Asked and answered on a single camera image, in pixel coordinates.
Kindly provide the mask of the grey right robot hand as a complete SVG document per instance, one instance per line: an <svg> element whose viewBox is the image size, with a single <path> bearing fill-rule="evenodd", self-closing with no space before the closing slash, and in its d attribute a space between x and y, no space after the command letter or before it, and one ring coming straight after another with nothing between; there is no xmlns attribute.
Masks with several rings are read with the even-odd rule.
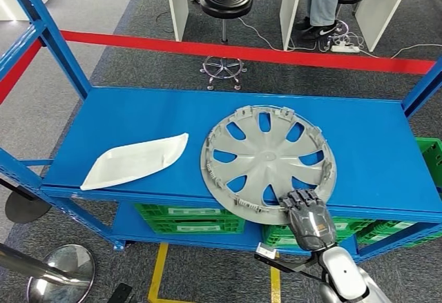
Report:
<svg viewBox="0 0 442 303"><path fill-rule="evenodd" d="M335 246L336 229L326 204L314 189L295 189L279 199L289 220L289 227L304 251L323 251Z"/></svg>

